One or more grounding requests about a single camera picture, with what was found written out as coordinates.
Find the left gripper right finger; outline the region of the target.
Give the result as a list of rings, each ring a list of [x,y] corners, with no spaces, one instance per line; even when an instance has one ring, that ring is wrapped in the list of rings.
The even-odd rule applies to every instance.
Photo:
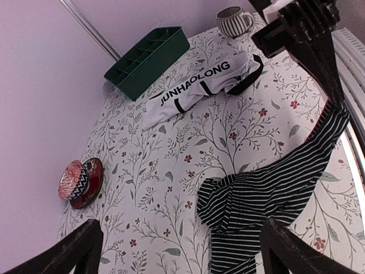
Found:
[[[355,273],[321,254],[280,222],[267,219],[261,230],[261,254],[265,273]]]

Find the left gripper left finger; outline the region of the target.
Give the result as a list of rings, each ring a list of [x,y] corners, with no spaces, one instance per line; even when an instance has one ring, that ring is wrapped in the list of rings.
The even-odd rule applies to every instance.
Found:
[[[98,273],[103,232],[88,219],[54,246],[6,273]]]

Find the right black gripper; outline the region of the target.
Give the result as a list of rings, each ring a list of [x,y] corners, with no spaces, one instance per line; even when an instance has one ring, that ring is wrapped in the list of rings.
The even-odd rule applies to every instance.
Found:
[[[333,104],[345,104],[359,133],[359,101],[338,72],[332,31],[340,21],[335,1],[251,1],[266,26],[252,41],[266,57],[287,51],[319,84]]]

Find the navy striped underwear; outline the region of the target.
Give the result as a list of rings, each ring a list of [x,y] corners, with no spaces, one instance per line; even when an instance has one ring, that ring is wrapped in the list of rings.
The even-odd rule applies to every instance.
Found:
[[[197,214],[210,229],[211,273],[255,273],[267,219],[290,225],[304,210],[350,118],[344,104],[326,103],[306,141],[254,171],[207,178]]]

